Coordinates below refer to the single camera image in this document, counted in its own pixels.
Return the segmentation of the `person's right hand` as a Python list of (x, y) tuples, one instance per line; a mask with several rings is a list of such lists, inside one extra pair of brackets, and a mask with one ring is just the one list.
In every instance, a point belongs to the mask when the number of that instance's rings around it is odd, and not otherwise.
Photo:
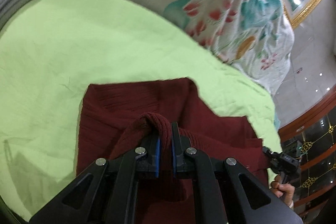
[(283, 184), (280, 175), (277, 175), (270, 184), (270, 191), (280, 198), (290, 209), (294, 208), (294, 191), (295, 187), (291, 184)]

